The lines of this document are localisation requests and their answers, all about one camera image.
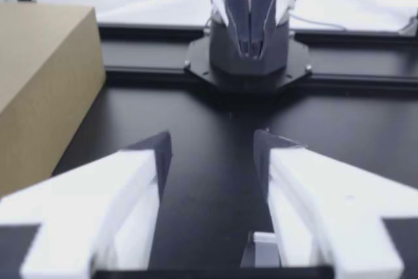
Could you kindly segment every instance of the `gray plastic part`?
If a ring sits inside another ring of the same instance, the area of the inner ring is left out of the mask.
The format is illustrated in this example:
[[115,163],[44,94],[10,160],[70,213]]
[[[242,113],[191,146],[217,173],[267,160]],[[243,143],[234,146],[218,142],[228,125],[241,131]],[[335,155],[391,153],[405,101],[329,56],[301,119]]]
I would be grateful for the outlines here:
[[224,24],[212,21],[210,63],[213,67],[240,76],[266,76],[284,69],[289,53],[289,21],[278,25],[259,59],[242,58]]

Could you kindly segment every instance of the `black mounting plate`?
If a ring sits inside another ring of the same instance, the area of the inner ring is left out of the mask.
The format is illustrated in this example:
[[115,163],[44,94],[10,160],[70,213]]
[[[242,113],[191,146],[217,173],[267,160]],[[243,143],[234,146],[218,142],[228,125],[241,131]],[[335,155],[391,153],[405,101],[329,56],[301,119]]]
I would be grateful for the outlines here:
[[289,40],[289,55],[285,69],[267,76],[231,76],[214,68],[209,60],[209,37],[191,42],[185,71],[216,88],[221,93],[271,95],[283,91],[295,82],[311,75],[309,49]]

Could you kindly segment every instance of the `cardboard box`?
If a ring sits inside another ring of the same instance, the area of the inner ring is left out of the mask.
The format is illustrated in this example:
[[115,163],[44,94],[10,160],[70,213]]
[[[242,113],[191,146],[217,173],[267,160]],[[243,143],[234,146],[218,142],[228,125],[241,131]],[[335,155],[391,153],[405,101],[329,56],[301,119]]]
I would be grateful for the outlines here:
[[0,196],[50,177],[104,81],[92,8],[0,4]]

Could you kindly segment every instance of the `white cable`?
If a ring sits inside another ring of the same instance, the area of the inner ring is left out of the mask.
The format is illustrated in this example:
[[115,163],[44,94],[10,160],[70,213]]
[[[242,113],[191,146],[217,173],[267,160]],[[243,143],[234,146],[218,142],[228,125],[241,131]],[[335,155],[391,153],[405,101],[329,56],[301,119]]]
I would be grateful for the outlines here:
[[290,16],[296,20],[302,21],[302,22],[306,22],[306,23],[310,23],[310,24],[317,24],[317,25],[323,25],[323,26],[329,26],[329,27],[334,27],[336,29],[340,29],[342,31],[347,31],[347,28],[345,26],[339,25],[339,24],[333,24],[333,23],[326,23],[326,22],[320,22],[320,21],[315,21],[315,20],[310,20],[310,19],[306,19],[303,18],[301,16],[297,16],[296,14],[290,13]]

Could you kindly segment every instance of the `black tabletop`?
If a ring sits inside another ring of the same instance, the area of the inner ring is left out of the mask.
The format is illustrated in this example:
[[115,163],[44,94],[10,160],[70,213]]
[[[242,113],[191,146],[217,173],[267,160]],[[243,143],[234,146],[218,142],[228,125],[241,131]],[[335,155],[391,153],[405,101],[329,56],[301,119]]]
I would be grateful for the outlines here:
[[237,105],[199,87],[107,86],[56,173],[169,130],[174,156],[150,268],[237,268],[248,233],[272,230],[252,158],[256,129],[418,188],[417,125],[418,98],[294,91]]

